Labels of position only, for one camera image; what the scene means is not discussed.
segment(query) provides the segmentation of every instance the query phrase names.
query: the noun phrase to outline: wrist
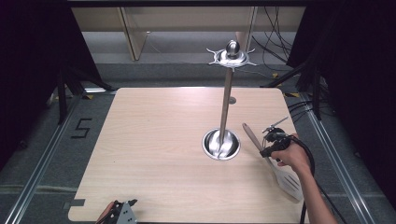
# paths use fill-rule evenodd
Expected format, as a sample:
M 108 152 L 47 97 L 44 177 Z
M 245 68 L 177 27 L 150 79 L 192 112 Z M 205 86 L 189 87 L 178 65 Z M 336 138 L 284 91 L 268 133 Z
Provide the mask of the wrist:
M 311 174 L 311 168 L 306 163 L 299 164 L 298 166 L 293 167 L 293 170 L 298 176 L 300 176 L 300 175 L 312 175 Z

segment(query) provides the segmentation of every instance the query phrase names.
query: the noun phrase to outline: spherical knob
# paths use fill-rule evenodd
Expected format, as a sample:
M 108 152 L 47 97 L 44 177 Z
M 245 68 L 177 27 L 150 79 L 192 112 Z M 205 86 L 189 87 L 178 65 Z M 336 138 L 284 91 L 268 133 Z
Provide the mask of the spherical knob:
M 235 59 L 239 52 L 239 43 L 231 40 L 225 49 L 227 50 L 227 56 L 231 59 Z

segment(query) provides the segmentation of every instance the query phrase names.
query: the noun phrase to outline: wooden table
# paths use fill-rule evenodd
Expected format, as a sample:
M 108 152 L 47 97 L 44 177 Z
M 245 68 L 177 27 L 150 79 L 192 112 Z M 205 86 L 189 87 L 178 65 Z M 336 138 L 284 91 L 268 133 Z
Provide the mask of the wooden table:
M 204 135 L 219 128 L 223 88 L 120 89 L 81 180 L 69 218 L 94 221 L 114 200 L 137 199 L 139 222 L 297 223 L 303 202 L 279 188 L 242 123 L 262 130 L 289 116 L 278 89 L 233 88 L 227 129 L 241 149 L 210 159 Z M 278 127 L 295 133 L 291 119 Z

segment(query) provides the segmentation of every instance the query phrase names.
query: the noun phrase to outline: wire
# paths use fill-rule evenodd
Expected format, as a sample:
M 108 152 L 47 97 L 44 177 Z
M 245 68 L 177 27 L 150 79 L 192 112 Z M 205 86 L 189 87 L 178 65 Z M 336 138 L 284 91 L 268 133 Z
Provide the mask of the wire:
M 295 104 L 292 104 L 292 105 L 288 105 L 288 108 L 292 108 L 292 107 L 294 107 L 294 106 L 296 106 L 296 105 L 300 105 L 300 104 L 305 104 L 305 103 L 311 103 L 312 101 L 301 101 L 301 102 L 299 102 L 299 103 L 295 103 Z
M 163 53 L 162 52 L 160 52 L 158 49 L 156 49 L 151 43 L 148 43 L 153 49 L 155 49 L 155 51 L 157 51 L 158 53 L 160 53 L 160 55 L 161 55 L 161 57 L 163 57 L 163 59 L 166 61 L 166 62 L 168 62 L 168 63 L 187 63 L 187 62 L 172 62 L 172 61 L 169 61 L 167 58 L 165 58 L 164 56 L 163 56 Z
M 299 105 L 297 105 L 296 107 L 290 109 L 289 112 L 291 113 L 291 112 L 293 112 L 294 110 L 296 110 L 296 109 L 298 109 L 300 107 L 303 107 L 303 106 L 306 106 L 306 105 L 309 105 L 309 104 L 312 104 L 312 103 L 313 103 L 312 101 L 300 102 Z
M 332 108 L 332 107 L 329 106 L 329 105 L 327 105 L 327 106 L 321 106 L 320 108 Z M 302 116 L 304 116 L 304 115 L 306 114 L 306 112 L 311 111 L 311 110 L 313 110 L 313 109 L 314 109 L 314 108 L 311 107 L 311 108 L 308 108 L 308 109 L 306 109 L 306 110 L 304 110 L 304 111 L 300 111 L 299 113 L 297 113 L 297 114 L 295 114 L 295 115 L 292 115 L 292 116 L 291 116 L 292 119 L 293 119 L 294 117 L 298 116 L 298 115 L 301 115 L 299 118 L 297 118 L 296 120 L 294 120 L 293 123 L 296 123 Z M 323 111 L 320 111 L 320 112 L 321 112 L 322 114 L 325 114 L 325 115 L 328 115 L 328 116 L 333 116 L 333 115 L 331 115 L 331 114 L 324 113 Z
M 315 160 L 314 160 L 314 156 L 312 155 L 311 150 L 309 150 L 309 147 L 303 143 L 303 141 L 301 141 L 300 139 L 298 139 L 297 137 L 293 136 L 293 135 L 286 135 L 285 137 L 286 139 L 289 139 L 290 141 L 295 142 L 297 145 L 299 145 L 305 152 L 306 156 L 308 157 L 309 160 L 309 164 L 310 164 L 310 171 L 312 176 L 315 176 Z M 318 183 L 317 180 L 315 180 L 318 188 L 320 189 L 320 191 L 323 193 L 323 195 L 326 197 L 327 201 L 332 205 L 332 208 L 334 209 L 334 211 L 337 213 L 337 215 L 341 218 L 341 220 L 347 224 L 346 220 L 344 219 L 344 217 L 341 215 L 340 211 L 337 209 L 337 207 L 335 206 L 335 204 L 332 202 L 331 198 L 329 197 L 329 195 L 327 195 L 327 193 L 325 192 L 325 190 L 323 189 L 323 187 Z M 303 203 L 303 207 L 302 207 L 302 213 L 300 216 L 300 223 L 304 223 L 305 221 L 305 212 L 306 212 L 306 205 L 305 202 Z
M 275 46 L 277 46 L 277 47 L 279 47 L 279 48 L 284 48 L 283 46 L 280 46 L 280 45 L 278 45 L 277 43 L 275 43 L 272 39 L 271 39 L 271 35 L 270 36 L 268 36 L 268 34 L 266 33 L 266 32 L 264 32 L 264 34 L 265 34 L 265 37 L 267 37 L 267 39 L 269 39 L 269 41 L 273 44 L 273 45 L 275 45 Z
M 274 70 L 274 71 L 281 71 L 281 72 L 289 72 L 290 71 L 290 70 L 286 70 L 286 69 L 276 69 L 276 68 L 272 68 L 272 67 L 268 66 L 268 64 L 264 60 L 265 51 L 268 51 L 268 53 L 270 53 L 274 57 L 278 58 L 283 63 L 286 63 L 287 61 L 285 59 L 283 59 L 282 57 L 280 57 L 279 55 L 277 55 L 276 53 L 274 53 L 273 51 L 271 51 L 270 49 L 268 49 L 267 47 L 265 47 L 263 44 L 261 44 L 254 36 L 252 36 L 252 39 L 263 49 L 262 63 L 265 65 L 265 67 L 267 67 L 270 70 Z
M 259 74 L 259 75 L 261 75 L 263 77 L 270 78 L 270 79 L 276 79 L 274 77 L 268 77 L 267 75 L 265 75 L 263 73 L 260 73 L 260 72 L 251 72 L 251 71 L 246 71 L 246 70 L 242 70 L 242 69 L 239 69 L 239 68 L 235 68 L 235 70 L 239 71 L 239 72 L 244 72 L 244 73 Z
M 280 34 L 280 30 L 279 30 L 279 19 L 278 19 L 279 7 L 275 7 L 275 10 L 276 10 L 276 20 L 275 20 L 275 22 L 272 21 L 272 19 L 271 19 L 269 13 L 268 13 L 266 7 L 264 7 L 264 10 L 265 10 L 265 13 L 267 14 L 267 17 L 268 17 L 269 22 L 271 23 L 271 26 L 273 27 L 273 29 L 272 29 L 272 31 L 271 31 L 270 37 L 272 36 L 273 33 L 275 33 L 275 34 L 277 35 L 277 37 L 279 38 L 280 44 L 281 44 L 281 48 L 282 48 L 282 50 L 283 50 L 283 52 L 284 52 L 284 54 L 285 54 L 285 57 L 288 59 L 290 53 L 288 52 L 288 48 L 286 48 L 286 46 L 285 46 L 285 44 L 284 44 L 284 41 L 286 41 L 286 40 L 282 37 L 282 35 Z

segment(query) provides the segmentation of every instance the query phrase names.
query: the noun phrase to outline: metal pole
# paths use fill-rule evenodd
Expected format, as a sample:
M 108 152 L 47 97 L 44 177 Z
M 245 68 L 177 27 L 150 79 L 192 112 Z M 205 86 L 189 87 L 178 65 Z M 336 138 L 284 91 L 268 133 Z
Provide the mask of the metal pole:
M 232 85 L 233 85 L 233 69 L 227 68 L 227 74 L 226 74 L 225 83 L 224 83 L 224 98 L 223 98 L 223 107 L 222 107 L 222 111 L 221 111 L 221 124 L 220 124 L 218 151 L 221 149 L 221 146 L 224 142 L 224 133 L 225 133 L 225 126 L 227 123 L 228 106 L 230 104 L 230 95 L 231 95 Z

